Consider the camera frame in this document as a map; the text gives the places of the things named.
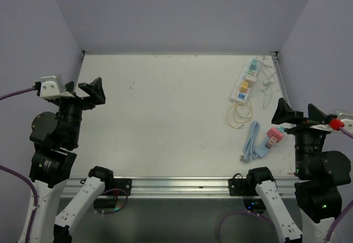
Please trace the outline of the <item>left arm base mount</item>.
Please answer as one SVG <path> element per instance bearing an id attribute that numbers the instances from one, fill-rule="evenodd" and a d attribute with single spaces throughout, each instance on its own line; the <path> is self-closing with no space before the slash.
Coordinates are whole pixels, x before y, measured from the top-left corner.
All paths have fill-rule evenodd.
<path id="1" fill-rule="evenodd" d="M 124 190 L 128 196 L 131 194 L 132 179 L 131 178 L 114 178 L 112 188 L 118 188 Z M 112 191 L 110 195 L 113 197 L 124 196 L 123 192 Z"/>

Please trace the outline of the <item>pink plug adapter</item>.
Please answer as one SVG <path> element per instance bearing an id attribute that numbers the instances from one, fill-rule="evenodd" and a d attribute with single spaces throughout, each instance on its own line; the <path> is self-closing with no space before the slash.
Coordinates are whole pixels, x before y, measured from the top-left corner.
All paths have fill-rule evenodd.
<path id="1" fill-rule="evenodd" d="M 284 133 L 280 132 L 278 128 L 272 127 L 267 133 L 269 139 L 273 138 L 275 141 L 274 145 L 280 142 L 284 138 Z"/>

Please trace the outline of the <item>yellow USB charger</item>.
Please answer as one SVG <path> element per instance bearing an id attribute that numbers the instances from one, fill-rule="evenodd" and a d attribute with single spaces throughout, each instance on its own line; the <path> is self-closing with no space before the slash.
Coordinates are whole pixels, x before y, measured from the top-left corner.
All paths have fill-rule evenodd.
<path id="1" fill-rule="evenodd" d="M 240 93 L 247 93 L 249 88 L 249 82 L 243 81 L 239 86 Z"/>

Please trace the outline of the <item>blue power strip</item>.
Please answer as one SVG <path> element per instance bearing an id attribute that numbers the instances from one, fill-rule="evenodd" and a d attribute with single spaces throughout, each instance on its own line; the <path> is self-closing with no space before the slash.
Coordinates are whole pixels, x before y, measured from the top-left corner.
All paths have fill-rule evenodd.
<path id="1" fill-rule="evenodd" d="M 263 158 L 269 151 L 270 149 L 268 149 L 266 146 L 265 146 L 265 143 L 268 141 L 268 137 L 266 135 L 265 139 L 263 140 L 263 142 L 260 144 L 259 147 L 257 147 L 254 151 L 254 154 L 255 154 L 255 157 L 256 158 Z"/>

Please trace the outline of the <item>brown USB charger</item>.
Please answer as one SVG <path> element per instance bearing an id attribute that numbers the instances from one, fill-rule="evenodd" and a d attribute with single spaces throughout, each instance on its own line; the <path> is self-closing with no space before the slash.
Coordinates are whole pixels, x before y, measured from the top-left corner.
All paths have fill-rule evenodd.
<path id="1" fill-rule="evenodd" d="M 270 149 L 274 145 L 274 143 L 275 141 L 273 140 L 273 138 L 271 138 L 265 143 L 265 146 Z"/>

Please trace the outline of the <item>white power strip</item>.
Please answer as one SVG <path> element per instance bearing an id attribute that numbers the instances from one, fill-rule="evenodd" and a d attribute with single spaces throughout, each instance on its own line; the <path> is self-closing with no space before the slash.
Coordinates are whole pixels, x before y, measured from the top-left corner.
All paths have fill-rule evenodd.
<path id="1" fill-rule="evenodd" d="M 257 59 L 248 59 L 242 68 L 241 73 L 234 85 L 234 89 L 230 94 L 229 101 L 232 103 L 245 102 L 257 82 L 259 73 L 259 64 Z"/>

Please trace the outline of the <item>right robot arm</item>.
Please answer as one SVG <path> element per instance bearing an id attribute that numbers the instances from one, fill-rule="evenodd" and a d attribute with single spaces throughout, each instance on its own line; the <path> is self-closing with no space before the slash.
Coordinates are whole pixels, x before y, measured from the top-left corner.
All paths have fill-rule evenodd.
<path id="1" fill-rule="evenodd" d="M 295 197 L 302 228 L 293 221 L 267 167 L 249 170 L 245 187 L 258 195 L 275 227 L 279 242 L 332 242 L 339 221 L 349 210 L 342 207 L 339 186 L 351 183 L 351 161 L 340 151 L 323 151 L 325 138 L 336 131 L 352 137 L 352 115 L 324 114 L 313 104 L 308 116 L 278 101 L 272 124 L 291 124 L 285 132 L 295 137 Z"/>

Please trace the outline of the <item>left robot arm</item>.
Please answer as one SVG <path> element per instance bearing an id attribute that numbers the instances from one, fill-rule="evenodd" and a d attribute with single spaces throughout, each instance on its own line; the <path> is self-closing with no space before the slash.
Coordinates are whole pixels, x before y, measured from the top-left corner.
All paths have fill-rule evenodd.
<path id="1" fill-rule="evenodd" d="M 38 114 L 32 124 L 29 184 L 31 198 L 19 242 L 71 242 L 72 233 L 84 213 L 101 194 L 115 187 L 111 170 L 95 166 L 73 201 L 58 212 L 61 194 L 77 155 L 82 113 L 105 104 L 102 79 L 77 86 L 87 95 L 77 96 L 74 82 L 64 84 L 59 75 L 43 77 L 33 86 L 37 96 L 58 106 L 56 113 Z"/>

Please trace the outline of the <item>teal USB charger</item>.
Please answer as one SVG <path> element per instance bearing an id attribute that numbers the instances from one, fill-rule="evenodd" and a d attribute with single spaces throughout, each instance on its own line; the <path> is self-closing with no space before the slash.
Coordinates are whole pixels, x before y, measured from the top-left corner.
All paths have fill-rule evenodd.
<path id="1" fill-rule="evenodd" d="M 285 132 L 285 128 L 284 128 L 284 127 L 282 127 L 282 126 L 278 127 L 278 130 L 279 130 L 280 132 L 282 132 L 282 133 L 284 133 L 284 132 Z"/>

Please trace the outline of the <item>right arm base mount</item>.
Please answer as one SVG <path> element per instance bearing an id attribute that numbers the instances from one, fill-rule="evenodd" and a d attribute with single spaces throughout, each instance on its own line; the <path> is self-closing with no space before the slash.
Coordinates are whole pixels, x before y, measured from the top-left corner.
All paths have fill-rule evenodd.
<path id="1" fill-rule="evenodd" d="M 249 191 L 247 179 L 243 178 L 242 174 L 240 173 L 236 173 L 232 178 L 228 180 L 228 190 L 231 197 L 242 197 L 251 194 Z"/>

